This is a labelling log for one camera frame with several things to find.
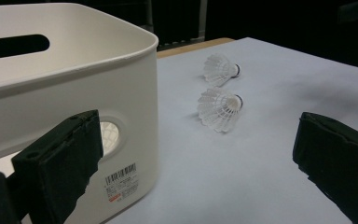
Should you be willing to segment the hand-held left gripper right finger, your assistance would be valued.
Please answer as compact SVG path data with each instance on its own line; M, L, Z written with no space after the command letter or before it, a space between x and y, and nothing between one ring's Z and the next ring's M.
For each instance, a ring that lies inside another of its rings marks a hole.
M293 161L353 224L358 224L358 131L335 119L304 112Z

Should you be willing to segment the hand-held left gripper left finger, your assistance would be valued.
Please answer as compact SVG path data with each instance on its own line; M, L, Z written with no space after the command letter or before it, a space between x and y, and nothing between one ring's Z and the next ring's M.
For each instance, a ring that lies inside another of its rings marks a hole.
M103 157L99 112L65 119L11 159L14 186L33 224L63 224Z

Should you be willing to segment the white shuttlecock with blue band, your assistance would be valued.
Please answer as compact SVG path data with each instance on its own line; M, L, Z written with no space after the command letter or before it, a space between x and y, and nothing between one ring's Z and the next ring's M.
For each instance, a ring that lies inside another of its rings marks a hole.
M104 121L101 123L101 134L103 140L103 153L107 155L115 150L119 138L119 129L116 124Z
M209 88L198 99L198 114L204 126L218 133L229 132L240 117L243 99L221 88Z
M212 54L204 62L203 76L213 87L221 87L240 75L241 67L230 61L224 54Z

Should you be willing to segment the white plastic storage bin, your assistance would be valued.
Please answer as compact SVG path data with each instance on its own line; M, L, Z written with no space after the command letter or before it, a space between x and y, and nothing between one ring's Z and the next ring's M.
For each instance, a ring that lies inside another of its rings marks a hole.
M65 224L101 224L158 178L158 38L70 3L0 6L0 38L41 35L47 49L0 58L1 160L72 115L96 109L119 130Z

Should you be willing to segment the white metal stand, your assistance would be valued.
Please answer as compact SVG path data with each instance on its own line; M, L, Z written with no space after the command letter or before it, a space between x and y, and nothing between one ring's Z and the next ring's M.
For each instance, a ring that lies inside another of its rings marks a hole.
M147 28L161 44L202 39L208 0L145 0Z

